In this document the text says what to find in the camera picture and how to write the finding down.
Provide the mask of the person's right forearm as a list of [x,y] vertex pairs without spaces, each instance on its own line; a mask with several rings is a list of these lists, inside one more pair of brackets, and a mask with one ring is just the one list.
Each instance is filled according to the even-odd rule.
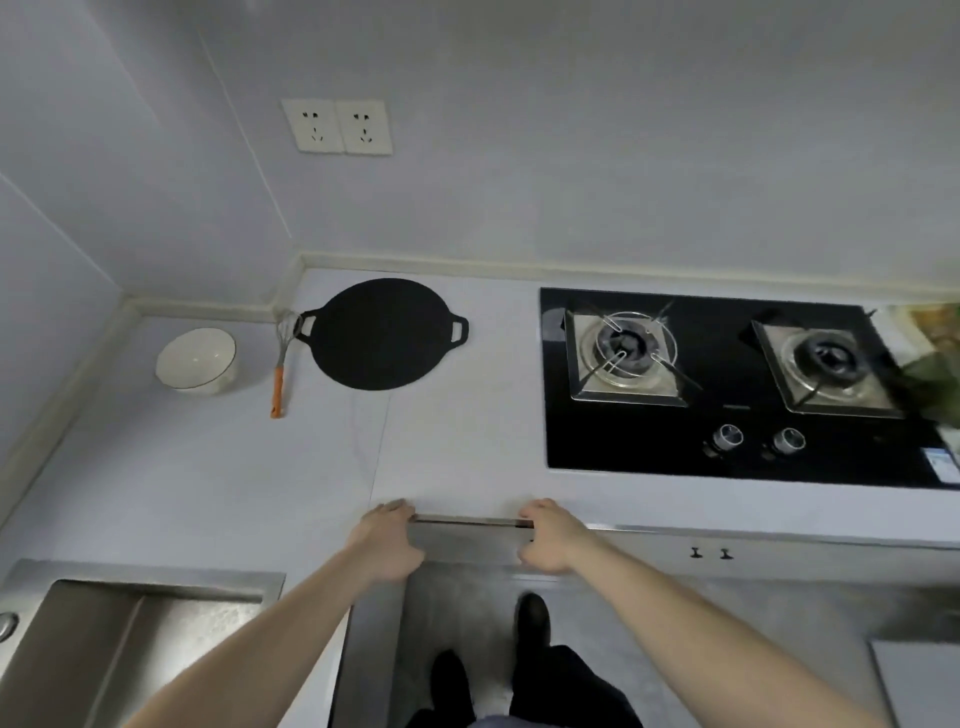
[[761,633],[653,567],[591,533],[564,550],[702,728],[884,728]]

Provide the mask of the person's left hand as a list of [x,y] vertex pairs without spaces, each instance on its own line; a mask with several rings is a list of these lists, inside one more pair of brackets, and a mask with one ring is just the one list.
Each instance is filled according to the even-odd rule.
[[365,515],[351,530],[344,550],[369,585],[400,581],[425,561],[426,553],[411,544],[405,526],[369,526]]

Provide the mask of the steel gas burner with grate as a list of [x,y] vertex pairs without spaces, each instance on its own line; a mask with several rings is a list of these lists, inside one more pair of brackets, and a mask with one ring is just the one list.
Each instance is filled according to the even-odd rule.
[[649,314],[581,303],[563,311],[570,398],[577,402],[686,408],[669,304]]

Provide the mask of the stainless steel drawer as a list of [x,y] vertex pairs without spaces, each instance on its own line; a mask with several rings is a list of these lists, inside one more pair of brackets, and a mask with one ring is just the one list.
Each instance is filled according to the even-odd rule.
[[428,563],[489,568],[519,567],[520,551],[535,536],[530,520],[434,515],[416,516],[408,532]]

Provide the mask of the person's black left shoe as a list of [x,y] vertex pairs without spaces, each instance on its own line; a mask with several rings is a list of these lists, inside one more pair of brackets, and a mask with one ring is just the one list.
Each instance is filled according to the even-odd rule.
[[469,678],[452,649],[441,651],[429,674],[429,691],[438,728],[469,728],[476,721]]

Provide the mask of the person's dark trousers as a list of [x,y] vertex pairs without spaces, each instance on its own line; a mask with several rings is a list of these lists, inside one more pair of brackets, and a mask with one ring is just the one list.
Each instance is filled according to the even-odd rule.
[[[474,709],[468,728],[644,728],[625,694],[565,645],[516,664],[511,686],[505,714],[480,717]],[[433,704],[417,710],[405,728],[439,728]]]

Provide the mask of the person's right hand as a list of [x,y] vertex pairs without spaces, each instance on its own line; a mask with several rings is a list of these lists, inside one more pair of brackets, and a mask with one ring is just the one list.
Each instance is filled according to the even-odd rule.
[[531,542],[542,544],[546,564],[524,564],[549,574],[579,572],[597,552],[602,541],[581,520],[550,498],[534,499],[518,512],[523,521],[532,524]]

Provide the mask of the person's left forearm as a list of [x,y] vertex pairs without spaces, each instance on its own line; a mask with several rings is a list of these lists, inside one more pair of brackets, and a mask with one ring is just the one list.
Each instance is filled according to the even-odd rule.
[[278,728],[338,625],[373,585],[343,548],[163,686],[124,728]]

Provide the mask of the steel gas burner without grate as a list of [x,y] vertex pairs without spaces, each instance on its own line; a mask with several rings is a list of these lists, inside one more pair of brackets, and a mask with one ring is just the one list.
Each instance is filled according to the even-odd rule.
[[902,420],[848,330],[751,321],[784,406],[798,415]]

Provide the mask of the white appliance top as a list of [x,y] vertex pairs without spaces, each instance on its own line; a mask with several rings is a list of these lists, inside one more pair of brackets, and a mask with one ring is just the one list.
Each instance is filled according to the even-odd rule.
[[875,639],[895,728],[960,728],[960,643]]

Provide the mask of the stainless steel cabinet front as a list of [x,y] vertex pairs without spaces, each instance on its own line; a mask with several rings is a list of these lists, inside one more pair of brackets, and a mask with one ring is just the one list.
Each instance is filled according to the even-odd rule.
[[[960,644],[960,549],[892,543],[600,530],[618,549],[677,577],[896,728],[871,641]],[[699,547],[701,560],[690,558]],[[734,559],[721,561],[721,548]],[[699,728],[612,608],[575,576],[531,566],[433,564],[372,589],[349,613],[328,728],[404,728],[426,708],[428,672],[455,650],[480,717],[512,692],[519,596],[542,595],[556,643],[629,700],[644,728]]]

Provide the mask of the stainless steel sink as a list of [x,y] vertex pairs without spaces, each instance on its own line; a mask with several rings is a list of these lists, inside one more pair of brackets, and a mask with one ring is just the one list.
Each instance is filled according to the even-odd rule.
[[0,728],[122,728],[278,601],[286,575],[22,559],[0,581]]

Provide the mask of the black glass gas stove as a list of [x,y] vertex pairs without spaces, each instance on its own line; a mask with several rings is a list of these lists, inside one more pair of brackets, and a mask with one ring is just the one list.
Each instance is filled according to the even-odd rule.
[[[862,305],[574,290],[539,291],[545,451],[548,468],[730,480],[776,480],[926,490],[938,482],[922,448],[950,450],[937,427],[898,386],[900,370]],[[605,312],[656,314],[666,305],[678,369],[692,388],[688,407],[582,402],[570,397],[564,311],[586,303]],[[853,333],[871,368],[906,417],[851,418],[789,412],[752,321]],[[744,434],[737,449],[708,445],[721,425]],[[800,431],[805,449],[775,455],[773,435]]]

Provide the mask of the black round griddle pan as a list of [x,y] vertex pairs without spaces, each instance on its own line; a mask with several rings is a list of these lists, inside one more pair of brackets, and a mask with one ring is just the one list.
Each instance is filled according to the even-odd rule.
[[373,392],[417,382],[469,335],[469,321],[438,293],[398,277],[350,286],[301,313],[294,328],[294,338],[331,380]]

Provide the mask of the blue white label sticker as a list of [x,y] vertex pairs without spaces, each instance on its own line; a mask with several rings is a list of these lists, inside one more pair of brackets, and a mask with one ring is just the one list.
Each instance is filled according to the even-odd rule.
[[960,488],[960,466],[948,449],[923,447],[921,451],[939,483]]

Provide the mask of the person's black shoe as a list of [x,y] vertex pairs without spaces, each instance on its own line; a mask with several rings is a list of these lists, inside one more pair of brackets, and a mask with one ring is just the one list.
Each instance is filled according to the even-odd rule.
[[452,649],[441,651],[429,674],[429,691],[438,728],[469,728],[476,721],[469,678]]
[[551,622],[546,601],[533,591],[519,597],[514,612],[513,643],[519,665],[550,647]]

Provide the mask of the white ceramic bowl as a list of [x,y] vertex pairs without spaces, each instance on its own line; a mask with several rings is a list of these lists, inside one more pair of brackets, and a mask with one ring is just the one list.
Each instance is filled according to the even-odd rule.
[[211,326],[194,328],[162,348],[154,375],[168,389],[186,395],[213,396],[228,391],[239,374],[234,336]]

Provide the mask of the person's black right shoe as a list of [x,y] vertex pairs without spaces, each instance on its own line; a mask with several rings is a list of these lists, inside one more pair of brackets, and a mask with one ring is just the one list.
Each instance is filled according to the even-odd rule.
[[533,591],[519,597],[514,612],[513,643],[519,665],[550,647],[551,622],[546,601]]

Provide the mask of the white wall socket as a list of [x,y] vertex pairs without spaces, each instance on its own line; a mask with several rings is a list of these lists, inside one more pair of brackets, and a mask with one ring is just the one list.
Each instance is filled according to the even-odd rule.
[[381,100],[334,103],[344,152],[352,156],[392,156],[389,116]]
[[282,99],[280,103],[298,151],[333,155],[346,153],[334,101]]

